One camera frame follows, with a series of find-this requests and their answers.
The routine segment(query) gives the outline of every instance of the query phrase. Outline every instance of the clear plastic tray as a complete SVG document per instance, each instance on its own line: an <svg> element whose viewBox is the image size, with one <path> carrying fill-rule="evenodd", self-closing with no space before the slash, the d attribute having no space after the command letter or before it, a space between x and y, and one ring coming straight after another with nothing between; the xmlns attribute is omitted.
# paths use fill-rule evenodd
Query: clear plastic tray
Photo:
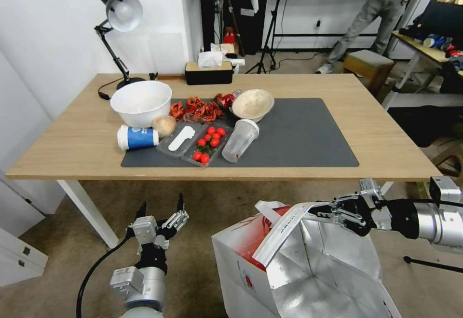
<svg viewBox="0 0 463 318"><path fill-rule="evenodd" d="M193 142L193 144L182 155L182 160L189 162L193 165L201 166L201 167L208 167L210 165L210 163L215 159L215 157L222 151L223 146L225 145L225 143L227 143L233 131L232 127L226 125L221 120L215 120L213 123L209 123L205 125L206 125L205 128L202 131L200 131L199 136L196 138L196 141ZM216 129L218 127L222 127L225 130L225 136L222 136L220 138L220 143L218 146L216 146L215 148L212 148L209 152L207 152L207 154L209 154L210 156L210 159L207 164L203 165L201 164L201 162L195 161L193 159L193 155L195 152L199 150L197 146L197 141L199 141L199 139L201 138L204 138L204 136L207 134L207 129L211 126L215 127Z"/></svg>
<svg viewBox="0 0 463 318"><path fill-rule="evenodd" d="M185 126L191 126L193 130L195 131L193 138L187 138L186 140L183 141L183 143L180 145L180 147L176 150L171 152L169 150L169 144L172 143L172 141L177 137L177 135L180 133L180 131L185 127ZM172 156L174 158L179 158L182 156L184 152L188 150L190 146L193 146L196 148L196 142L198 141L200 135L203 133L203 130L207 131L207 128L209 127L209 124L201 124L201 123L184 123L183 120L180 120L177 123L177 126L175 127L174 132L168 136L164 137L161 142L159 142L158 146L156 147L156 150L160 151L163 154Z"/></svg>

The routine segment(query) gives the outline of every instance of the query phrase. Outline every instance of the person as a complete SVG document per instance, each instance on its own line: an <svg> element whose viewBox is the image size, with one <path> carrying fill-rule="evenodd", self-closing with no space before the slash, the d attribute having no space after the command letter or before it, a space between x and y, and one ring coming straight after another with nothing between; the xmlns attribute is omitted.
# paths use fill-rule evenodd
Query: person
<svg viewBox="0 0 463 318"><path fill-rule="evenodd" d="M333 65L349 48L357 36L378 16L381 17L376 39L370 50L382 55L386 50L389 37L405 11L408 0L368 0L355 18L347 33L331 50L327 62L316 73L331 73Z"/></svg>

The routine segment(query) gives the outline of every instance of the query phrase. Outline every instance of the wooden stool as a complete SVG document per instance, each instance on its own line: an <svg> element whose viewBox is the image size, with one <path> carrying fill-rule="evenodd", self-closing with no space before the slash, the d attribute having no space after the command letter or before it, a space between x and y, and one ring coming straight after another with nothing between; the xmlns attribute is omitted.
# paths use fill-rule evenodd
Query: wooden stool
<svg viewBox="0 0 463 318"><path fill-rule="evenodd" d="M449 158L455 158L459 164L460 167L463 167L463 143L458 143L454 145L453 147L450 147L448 149L445 149L441 154L438 154L434 159L431 160L431 162L437 167L440 164L442 164L444 161L446 161ZM455 183L459 186L462 187L463 185L463 169L460 172L455 172L452 170L448 170L445 168L439 168L439 170L447 175L447 176L453 176L455 177Z"/></svg>
<svg viewBox="0 0 463 318"><path fill-rule="evenodd" d="M376 96L394 67L394 61L370 50L360 50L347 55L343 73L357 73L370 80L367 89Z"/></svg>

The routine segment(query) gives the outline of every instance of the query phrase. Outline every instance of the desk lamp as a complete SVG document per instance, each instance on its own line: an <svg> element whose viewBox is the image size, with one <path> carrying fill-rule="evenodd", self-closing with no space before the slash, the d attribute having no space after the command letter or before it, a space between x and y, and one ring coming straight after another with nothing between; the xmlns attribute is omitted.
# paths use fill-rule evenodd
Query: desk lamp
<svg viewBox="0 0 463 318"><path fill-rule="evenodd" d="M109 51L117 68L122 72L124 80L117 84L119 90L123 86L133 82L143 81L143 78L130 78L129 70L123 61L115 55L105 35L115 29L119 32L128 32L138 26L143 17L143 8L138 0L101 0L106 5L106 20L95 26L95 31Z"/></svg>

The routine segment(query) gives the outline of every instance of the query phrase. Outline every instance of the black lamp arm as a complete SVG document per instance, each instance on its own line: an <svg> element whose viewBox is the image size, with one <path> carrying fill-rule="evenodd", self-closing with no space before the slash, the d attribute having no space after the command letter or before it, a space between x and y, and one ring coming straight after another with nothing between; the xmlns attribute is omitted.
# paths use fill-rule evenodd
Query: black lamp arm
<svg viewBox="0 0 463 318"><path fill-rule="evenodd" d="M105 24L107 24L107 23L108 23L108 21L105 20L100 25L95 26L95 31L98 34L98 36L101 38L101 40L103 41L103 44L105 45L106 49L111 54L112 60L116 64L117 68L123 74L124 80L126 82L128 82L128 81L130 81L130 77L129 77L129 70L128 70L127 66L125 65L125 63L119 57L116 56L116 54L113 52L113 50L109 46L108 42L106 41L105 34L112 31L112 27L110 27L110 28L105 27Z"/></svg>

